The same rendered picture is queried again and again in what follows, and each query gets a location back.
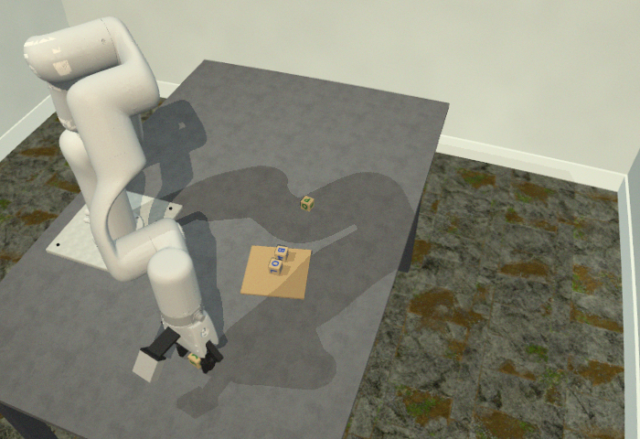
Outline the tan flat mat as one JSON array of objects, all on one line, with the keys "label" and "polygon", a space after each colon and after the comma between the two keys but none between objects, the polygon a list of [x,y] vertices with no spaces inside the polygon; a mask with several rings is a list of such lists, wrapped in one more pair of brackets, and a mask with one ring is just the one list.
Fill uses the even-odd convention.
[{"label": "tan flat mat", "polygon": [[304,299],[312,250],[288,248],[280,275],[270,274],[277,247],[251,246],[240,294]]}]

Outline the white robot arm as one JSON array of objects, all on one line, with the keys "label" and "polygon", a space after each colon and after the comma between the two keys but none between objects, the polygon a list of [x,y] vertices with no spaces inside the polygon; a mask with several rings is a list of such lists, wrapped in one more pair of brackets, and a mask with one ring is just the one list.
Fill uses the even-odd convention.
[{"label": "white robot arm", "polygon": [[[127,26],[106,16],[30,37],[23,51],[28,67],[47,82],[66,128],[59,147],[80,186],[90,216],[83,221],[90,223],[109,273],[122,283],[148,274],[167,324],[203,322],[197,276],[180,224],[164,218],[144,226],[125,189],[146,165],[140,113],[160,101],[155,75]],[[163,355],[179,338],[168,327],[140,349],[133,372],[157,381]]]}]

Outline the wooden letter block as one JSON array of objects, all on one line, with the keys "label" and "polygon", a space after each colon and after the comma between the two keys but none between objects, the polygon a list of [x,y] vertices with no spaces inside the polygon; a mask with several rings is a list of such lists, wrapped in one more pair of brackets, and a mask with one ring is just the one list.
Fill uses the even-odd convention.
[{"label": "wooden letter block", "polygon": [[199,358],[198,356],[196,356],[195,354],[193,354],[193,353],[191,352],[187,357],[188,357],[189,362],[190,362],[193,366],[195,366],[195,367],[196,367],[196,368],[198,368],[198,369],[201,367],[201,366],[200,366],[200,363],[199,363],[201,360],[200,360],[200,358]]},{"label": "wooden letter block", "polygon": [[304,209],[306,211],[310,211],[315,205],[315,200],[313,198],[309,198],[307,196],[305,196],[302,200],[301,200],[301,209]]},{"label": "wooden letter block", "polygon": [[283,261],[272,259],[268,267],[270,274],[280,275],[283,269]]},{"label": "wooden letter block", "polygon": [[275,260],[286,262],[288,255],[288,247],[277,246],[277,249],[275,251]]}]

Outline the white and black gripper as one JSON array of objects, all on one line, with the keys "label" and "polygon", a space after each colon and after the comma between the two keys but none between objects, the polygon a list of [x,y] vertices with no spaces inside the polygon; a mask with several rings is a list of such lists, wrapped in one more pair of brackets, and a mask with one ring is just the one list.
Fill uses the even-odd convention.
[{"label": "white and black gripper", "polygon": [[[204,306],[202,313],[206,317],[202,323],[196,321],[194,324],[185,327],[174,327],[167,324],[163,318],[161,323],[163,322],[165,330],[170,327],[180,335],[180,339],[175,343],[178,355],[183,358],[188,351],[192,352],[201,359],[201,368],[203,373],[207,374],[208,370],[212,370],[215,367],[216,362],[221,362],[223,356],[215,347],[219,343],[219,339],[208,313],[204,310]],[[208,354],[207,351],[209,352]]]}]

